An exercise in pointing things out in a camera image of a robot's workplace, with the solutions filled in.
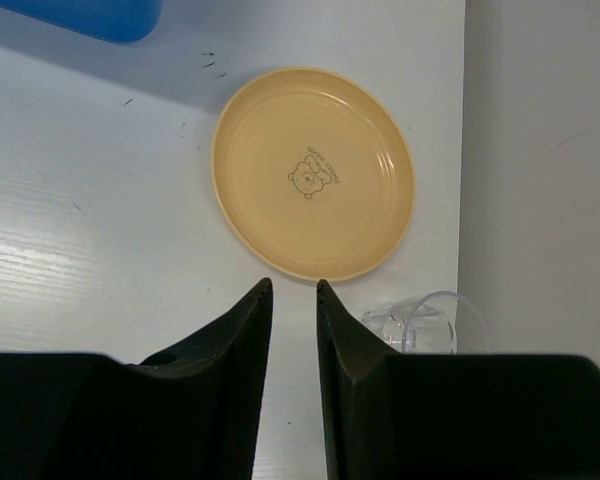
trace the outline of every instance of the transparent plastic cup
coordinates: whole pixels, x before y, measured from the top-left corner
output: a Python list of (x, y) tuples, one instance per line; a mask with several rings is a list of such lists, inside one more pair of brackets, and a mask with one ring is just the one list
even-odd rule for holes
[(434, 292), (370, 310), (364, 314), (362, 323), (400, 353), (490, 351), (482, 315), (468, 298), (455, 292)]

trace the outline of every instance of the plate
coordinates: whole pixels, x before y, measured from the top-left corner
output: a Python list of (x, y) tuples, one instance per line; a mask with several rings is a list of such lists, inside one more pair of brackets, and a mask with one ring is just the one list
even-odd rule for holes
[(229, 101), (213, 182), (233, 231), (304, 279), (345, 280), (383, 262), (411, 218), (409, 148), (387, 111), (334, 73), (276, 70)]

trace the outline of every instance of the table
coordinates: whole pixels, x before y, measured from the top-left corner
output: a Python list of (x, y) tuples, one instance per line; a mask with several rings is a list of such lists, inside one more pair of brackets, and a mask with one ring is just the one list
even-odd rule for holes
[(407, 137), (416, 210), (398, 251), (336, 290), (356, 315), (454, 290), (464, 8), (166, 0), (156, 30), (133, 45), (0, 9), (0, 350), (139, 362), (270, 276), (254, 478), (324, 479), (315, 286), (232, 235), (211, 186), (212, 132), (236, 89), (272, 68), (322, 67), (361, 84)]

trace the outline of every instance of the blue plastic container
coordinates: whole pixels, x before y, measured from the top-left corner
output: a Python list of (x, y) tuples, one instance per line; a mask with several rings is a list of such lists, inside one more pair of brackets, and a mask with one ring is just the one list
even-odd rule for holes
[(135, 42), (158, 21), (162, 0), (0, 0), (0, 6), (112, 42)]

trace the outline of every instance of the bear face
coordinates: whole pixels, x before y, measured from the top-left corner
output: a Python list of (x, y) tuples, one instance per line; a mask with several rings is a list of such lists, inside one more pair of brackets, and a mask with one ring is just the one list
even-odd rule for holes
[(295, 172), (289, 174), (289, 180), (307, 200), (311, 200), (314, 193), (331, 183), (331, 175), (320, 167), (313, 155), (307, 155), (302, 162), (298, 163)]

